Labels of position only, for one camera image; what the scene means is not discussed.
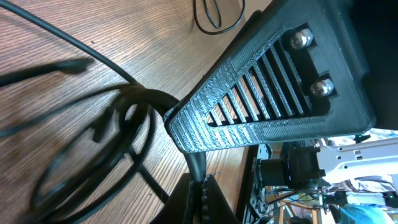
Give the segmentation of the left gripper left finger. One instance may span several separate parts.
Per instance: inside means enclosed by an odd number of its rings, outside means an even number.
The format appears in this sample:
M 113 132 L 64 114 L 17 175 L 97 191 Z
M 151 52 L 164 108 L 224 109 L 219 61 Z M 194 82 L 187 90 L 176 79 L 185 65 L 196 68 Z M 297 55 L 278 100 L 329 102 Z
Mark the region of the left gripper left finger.
M 192 220 L 192 181 L 183 174 L 160 213 L 150 224 L 186 224 Z

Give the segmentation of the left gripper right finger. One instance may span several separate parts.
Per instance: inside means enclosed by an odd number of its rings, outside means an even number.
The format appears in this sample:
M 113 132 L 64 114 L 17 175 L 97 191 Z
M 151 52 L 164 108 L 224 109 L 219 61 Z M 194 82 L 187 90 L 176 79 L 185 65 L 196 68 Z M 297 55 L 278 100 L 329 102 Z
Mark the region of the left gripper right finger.
M 201 187 L 201 223 L 241 223 L 234 215 L 213 175 L 206 175 Z

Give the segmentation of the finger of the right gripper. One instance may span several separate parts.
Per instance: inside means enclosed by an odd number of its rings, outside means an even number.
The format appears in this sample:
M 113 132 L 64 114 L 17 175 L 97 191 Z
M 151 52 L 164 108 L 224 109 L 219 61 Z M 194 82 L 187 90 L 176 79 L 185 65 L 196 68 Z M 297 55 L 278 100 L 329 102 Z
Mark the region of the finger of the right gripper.
M 272 1 L 256 11 L 165 117 L 183 153 L 363 133 L 376 115 L 350 1 Z

